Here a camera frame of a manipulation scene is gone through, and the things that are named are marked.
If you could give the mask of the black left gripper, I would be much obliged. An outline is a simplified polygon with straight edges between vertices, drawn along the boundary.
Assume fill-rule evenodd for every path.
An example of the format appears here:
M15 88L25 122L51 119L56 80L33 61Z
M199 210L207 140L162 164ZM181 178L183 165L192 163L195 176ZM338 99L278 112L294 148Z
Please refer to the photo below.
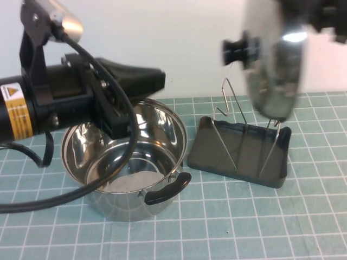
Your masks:
M28 66L28 96L33 134L91 123L112 139L128 136L128 117L118 114L100 74L78 54L69 65L46 66L43 53L34 53ZM131 102L165 88L166 74L158 68L136 67L98 57Z

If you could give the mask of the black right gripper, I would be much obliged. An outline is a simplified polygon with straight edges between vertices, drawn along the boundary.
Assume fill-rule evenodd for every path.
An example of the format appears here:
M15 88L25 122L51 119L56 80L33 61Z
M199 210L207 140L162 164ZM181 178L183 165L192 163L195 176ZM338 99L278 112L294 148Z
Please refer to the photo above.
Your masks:
M346 0L283 0L282 5L317 32L333 28L335 41L346 44Z

